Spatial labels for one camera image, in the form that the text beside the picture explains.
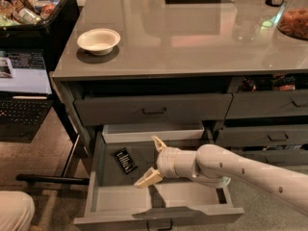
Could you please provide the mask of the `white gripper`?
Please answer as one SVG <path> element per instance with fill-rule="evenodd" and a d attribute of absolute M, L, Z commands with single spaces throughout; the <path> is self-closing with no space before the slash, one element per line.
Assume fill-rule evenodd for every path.
<path fill-rule="evenodd" d="M 157 136 L 152 136 L 155 148 L 159 152 L 157 168 L 151 167 L 135 184 L 142 189 L 155 185 L 166 178 L 192 178 L 195 174 L 196 152 L 167 147 Z"/>

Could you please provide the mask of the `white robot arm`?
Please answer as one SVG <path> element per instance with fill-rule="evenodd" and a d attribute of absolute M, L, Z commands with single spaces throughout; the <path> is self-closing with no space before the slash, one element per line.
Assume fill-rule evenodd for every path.
<path fill-rule="evenodd" d="M 135 183 L 139 189 L 165 178 L 187 178 L 212 188 L 223 188 L 237 179 L 308 215 L 308 175 L 253 161 L 215 144 L 183 150 L 152 138 L 158 152 L 156 166 Z"/>

